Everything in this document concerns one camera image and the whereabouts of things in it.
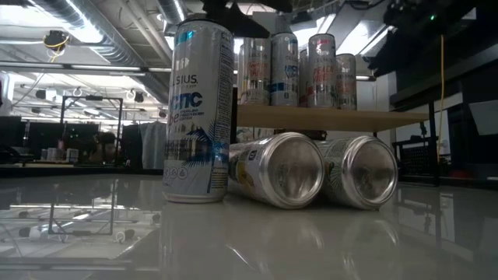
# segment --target cable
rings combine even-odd
[[[437,139],[437,163],[440,161],[441,132],[443,127],[443,103],[444,103],[444,35],[441,35],[441,108],[439,110],[439,138]]]

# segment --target aluminum can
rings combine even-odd
[[[230,145],[229,191],[280,207],[309,204],[324,181],[324,160],[307,136],[286,132]]]
[[[335,65],[335,38],[312,36],[308,41],[308,107],[338,107]]]
[[[169,201],[219,201],[228,177],[233,35],[194,19],[178,27],[174,42],[163,193]]]
[[[244,45],[240,46],[238,63],[237,63],[237,104],[240,104],[240,99],[242,97],[242,92],[246,91],[247,88],[247,74],[246,74],[246,64],[247,59],[244,55]]]
[[[299,107],[308,107],[308,50],[299,53]]]
[[[246,82],[240,97],[241,104],[270,104],[271,41],[261,38],[244,38]]]
[[[317,145],[327,174],[322,189],[333,202],[376,209],[395,192],[396,159],[378,138],[360,136],[317,142]]]
[[[272,106],[297,107],[298,104],[297,38],[279,33],[272,38]]]
[[[339,54],[337,60],[337,97],[343,110],[356,110],[356,58]]]

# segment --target person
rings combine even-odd
[[[116,153],[116,136],[112,132],[101,132],[93,136],[95,146],[90,153],[91,163],[112,163]]]

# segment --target can bottom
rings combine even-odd
[[[194,196],[194,195],[181,195],[181,194],[164,194],[164,197],[167,201],[170,202],[179,202],[179,203],[213,203],[223,200],[223,196],[221,197],[203,197],[203,196]]]

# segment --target shelf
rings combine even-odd
[[[239,105],[237,125],[326,131],[378,132],[429,119],[428,114]]]

